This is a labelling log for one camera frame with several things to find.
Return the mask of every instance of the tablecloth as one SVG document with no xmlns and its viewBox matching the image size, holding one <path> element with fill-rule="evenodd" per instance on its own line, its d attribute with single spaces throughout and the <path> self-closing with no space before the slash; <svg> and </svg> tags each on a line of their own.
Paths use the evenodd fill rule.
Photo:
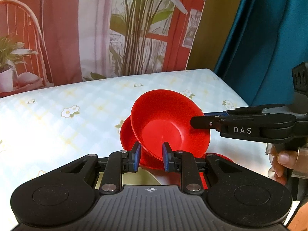
<svg viewBox="0 0 308 231">
<path fill-rule="evenodd" d="M 86 154 L 107 157 L 121 150 L 121 124 L 135 100 L 154 89 L 180 92 L 204 112 L 247 106 L 208 69 L 103 79 L 0 99 L 1 230 L 17 224 L 10 196 L 20 184 Z M 222 138 L 211 130 L 207 152 L 267 176 L 271 165 L 265 149 L 265 143 Z M 161 172 L 157 176 L 166 183 Z"/>
</svg>

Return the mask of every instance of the potted plant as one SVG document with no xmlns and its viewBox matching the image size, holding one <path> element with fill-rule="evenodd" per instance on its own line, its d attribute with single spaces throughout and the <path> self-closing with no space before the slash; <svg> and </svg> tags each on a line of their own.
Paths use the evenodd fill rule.
<svg viewBox="0 0 308 231">
<path fill-rule="evenodd" d="M 0 37 L 0 92 L 10 92 L 17 86 L 17 64 L 25 64 L 23 56 L 37 54 L 24 48 L 23 42 L 17 42 L 8 35 Z"/>
</svg>

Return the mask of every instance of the teal satin curtain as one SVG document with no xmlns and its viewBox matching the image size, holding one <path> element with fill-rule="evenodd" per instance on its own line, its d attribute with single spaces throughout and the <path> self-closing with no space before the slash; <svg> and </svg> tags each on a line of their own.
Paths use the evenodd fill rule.
<svg viewBox="0 0 308 231">
<path fill-rule="evenodd" d="M 241 0 L 214 72 L 249 105 L 292 103 L 308 61 L 308 0 Z"/>
</svg>

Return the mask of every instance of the curtain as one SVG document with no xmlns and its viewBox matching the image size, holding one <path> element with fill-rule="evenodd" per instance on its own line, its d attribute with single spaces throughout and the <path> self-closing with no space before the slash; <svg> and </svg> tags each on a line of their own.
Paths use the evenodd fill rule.
<svg viewBox="0 0 308 231">
<path fill-rule="evenodd" d="M 308 0 L 241 0 L 214 72 L 249 105 L 292 103 L 307 29 Z"/>
</svg>

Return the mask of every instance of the white flower pot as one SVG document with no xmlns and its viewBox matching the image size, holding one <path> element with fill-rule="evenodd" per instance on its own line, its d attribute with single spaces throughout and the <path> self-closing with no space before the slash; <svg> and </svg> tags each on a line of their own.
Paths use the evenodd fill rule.
<svg viewBox="0 0 308 231">
<path fill-rule="evenodd" d="M 8 69 L 0 73 L 0 92 L 13 91 L 13 70 Z"/>
</svg>

